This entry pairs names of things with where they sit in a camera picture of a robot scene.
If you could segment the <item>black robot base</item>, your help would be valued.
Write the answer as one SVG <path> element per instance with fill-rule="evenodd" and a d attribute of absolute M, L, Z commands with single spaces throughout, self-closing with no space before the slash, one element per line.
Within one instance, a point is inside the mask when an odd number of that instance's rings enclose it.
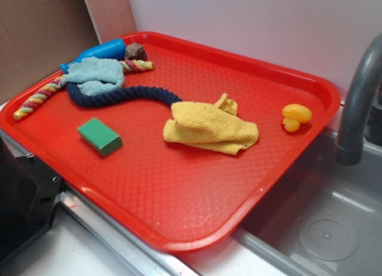
<path fill-rule="evenodd" d="M 53 225 L 62 177 L 37 156 L 15 156 L 1 138 L 1 265 Z"/>

